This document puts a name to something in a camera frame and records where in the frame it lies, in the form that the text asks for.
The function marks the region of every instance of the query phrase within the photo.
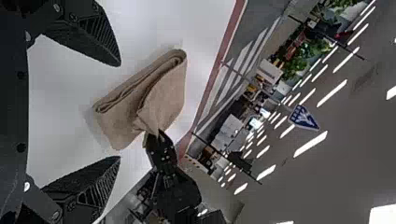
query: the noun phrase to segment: fluorescent light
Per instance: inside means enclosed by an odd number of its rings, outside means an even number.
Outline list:
[[[251,147],[252,144],[253,144],[253,142],[249,143],[249,144],[247,145],[247,149],[249,149],[249,148]]]
[[[301,93],[299,92],[296,96],[294,96],[294,98],[290,101],[290,103],[288,104],[288,106],[291,106],[292,104],[294,104],[294,102],[296,102],[296,100],[301,96]]]
[[[298,80],[297,84],[295,84],[294,87],[293,87],[293,89],[291,89],[291,90],[292,90],[292,91],[295,91],[295,90],[297,89],[297,87],[301,84],[302,81],[303,81],[302,79]]]
[[[353,50],[353,52],[350,53],[340,64],[338,64],[338,66],[335,67],[334,70],[333,70],[332,72],[333,72],[333,73],[338,72],[338,70],[340,70],[340,68],[341,68],[342,66],[344,66],[344,64],[346,64],[346,63],[353,57],[353,55],[356,54],[356,53],[359,51],[360,48],[361,48],[361,47],[355,48],[355,49]]]
[[[318,79],[318,77],[320,77],[320,75],[322,75],[326,69],[329,67],[328,64],[326,64],[318,73],[316,76],[314,76],[314,78],[312,78],[312,82],[316,81]]]
[[[312,77],[312,73],[311,74],[309,74],[309,76],[307,76],[305,79],[304,79],[304,81],[301,83],[301,85],[300,85],[300,87],[302,87],[303,85],[305,85],[305,83],[309,80],[309,78],[311,78]]]
[[[361,20],[358,22],[358,24],[356,24],[356,26],[353,27],[353,31],[356,31],[356,30],[359,28],[359,26],[367,19],[367,17],[369,17],[370,14],[372,14],[372,12],[374,11],[374,9],[375,9],[375,7],[373,7],[373,8],[369,11],[369,13],[367,13],[363,18],[361,18]]]
[[[303,105],[315,93],[316,90],[317,90],[317,88],[314,88],[311,92],[309,92],[305,96],[305,98],[302,101],[300,101],[299,105]]]
[[[257,181],[265,178],[266,176],[270,175],[276,168],[276,165],[271,166],[270,168],[264,170],[263,172],[261,172],[259,174],[259,176],[257,176]]]
[[[283,102],[283,104],[284,105],[287,104],[288,101],[291,99],[291,97],[293,97],[293,95],[289,95],[288,98],[286,98],[286,100]]]
[[[271,119],[273,119],[275,115],[276,115],[276,112],[274,111],[274,113],[271,115],[271,117],[268,119],[268,121],[271,121]]]
[[[351,45],[351,44],[353,43],[353,41],[355,41],[355,40],[367,29],[367,27],[369,27],[369,23],[365,24],[365,25],[363,26],[363,28],[361,28],[361,29],[358,31],[358,33],[357,33],[356,35],[354,35],[354,36],[352,37],[352,39],[349,40],[349,42],[347,42],[347,44],[348,44],[348,45]]]
[[[263,130],[262,132],[260,132],[259,134],[257,134],[257,138],[260,138],[264,132],[265,132],[265,130]]]
[[[335,87],[332,91],[330,91],[323,99],[321,99],[317,105],[317,107],[321,107],[326,101],[328,101],[333,95],[335,95],[338,91],[343,89],[347,84],[347,79],[341,82],[337,87]]]
[[[250,155],[251,152],[252,152],[252,149],[249,150],[249,151],[245,154],[244,159],[246,159],[246,158],[248,157],[248,155]]]
[[[289,132],[291,132],[291,130],[293,130],[295,128],[295,125],[294,124],[291,124],[290,126],[289,126],[289,128],[287,129],[287,130],[285,130],[285,132],[283,132],[281,135],[280,135],[280,139],[282,139],[284,136],[286,136]]]
[[[268,149],[270,149],[270,146],[265,147],[261,152],[259,152],[259,154],[257,154],[256,159],[260,158],[262,155],[264,155],[265,152],[268,151]]]
[[[235,192],[233,193],[233,195],[237,195],[238,193],[244,191],[247,187],[248,187],[248,183],[245,183],[245,184],[242,185],[241,187],[237,188],[237,189],[235,190]]]
[[[317,60],[314,65],[309,69],[310,72],[314,71],[314,69],[318,66],[318,64],[321,62],[321,58]]]
[[[392,89],[388,90],[387,92],[387,100],[390,100],[391,98],[396,96],[396,86],[394,86]]]
[[[396,204],[389,204],[372,208],[369,224],[394,224],[396,223]]]
[[[228,182],[232,181],[235,177],[236,177],[236,174],[233,174],[232,176],[230,176],[230,178],[228,178]]]
[[[285,120],[288,118],[288,116],[283,117],[283,119],[281,119],[277,125],[275,126],[274,130],[279,128],[280,125],[282,125],[283,122],[285,122]]]
[[[366,13],[366,11],[373,5],[374,2],[375,2],[375,0],[373,0],[373,1],[361,12],[361,16],[364,15],[364,13]]]
[[[257,146],[261,145],[263,141],[267,138],[267,135],[265,135],[258,143]]]
[[[257,130],[257,132],[259,133],[263,128],[264,128],[264,125],[262,125],[262,126],[260,127],[260,129]]]
[[[271,121],[271,124],[275,123],[275,121],[276,121],[277,119],[279,119],[280,115],[281,115],[281,113],[279,112],[279,113],[276,115],[276,117]]]
[[[201,216],[203,216],[204,214],[207,213],[207,209],[205,209],[204,211],[202,211]]]
[[[303,145],[302,147],[297,149],[294,152],[293,157],[296,158],[296,157],[300,156],[301,154],[306,152],[309,148],[314,147],[317,144],[319,144],[320,142],[322,142],[323,140],[325,140],[327,137],[327,133],[328,133],[328,131],[321,133],[320,135],[318,135],[317,137],[315,137],[314,139],[312,139],[311,141],[307,142],[305,145]]]
[[[253,136],[253,134],[254,134],[254,133],[249,133],[249,134],[247,135],[247,140],[248,140],[249,138],[251,138],[251,137]]]
[[[338,50],[338,46],[335,46],[335,48],[332,49],[332,51],[330,51],[330,53],[327,54],[326,58],[323,59],[322,63],[326,63],[326,61],[329,60],[330,57],[332,57],[337,50]]]

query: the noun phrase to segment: cloth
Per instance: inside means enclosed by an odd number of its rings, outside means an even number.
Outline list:
[[[93,109],[110,145],[121,150],[143,131],[158,136],[184,105],[187,56],[173,49],[119,85]]]

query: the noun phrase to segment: blue sign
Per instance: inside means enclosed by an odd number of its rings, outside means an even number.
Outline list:
[[[303,129],[319,131],[319,125],[308,109],[302,105],[297,105],[289,117],[289,122]]]

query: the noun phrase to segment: red stripe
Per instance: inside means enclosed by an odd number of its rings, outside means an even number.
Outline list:
[[[219,74],[221,60],[224,58],[225,54],[227,53],[226,51],[228,46],[230,45],[231,39],[233,38],[233,32],[236,29],[236,24],[238,23],[239,17],[243,13],[245,1],[246,0],[236,0],[235,7],[233,8],[233,14],[231,14],[231,18],[230,21],[228,22],[227,30],[224,33],[224,37],[219,48],[218,56],[216,57],[215,63],[212,68],[212,72],[210,73],[209,80],[207,81],[204,95],[202,97],[201,103],[199,104],[194,122],[192,123],[190,130],[179,141],[178,155],[180,158],[182,158],[184,154],[186,154],[187,146],[189,145],[189,142],[192,137],[191,132],[198,125],[198,121],[200,120],[204,112],[207,100],[209,99],[210,92],[212,91],[216,78],[218,77]]]

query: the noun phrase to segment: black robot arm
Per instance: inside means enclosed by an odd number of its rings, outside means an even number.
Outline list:
[[[158,137],[149,134],[146,151],[155,170],[150,197],[153,209],[171,223],[196,223],[196,207],[202,202],[201,193],[195,181],[177,166],[172,140],[163,131]]]

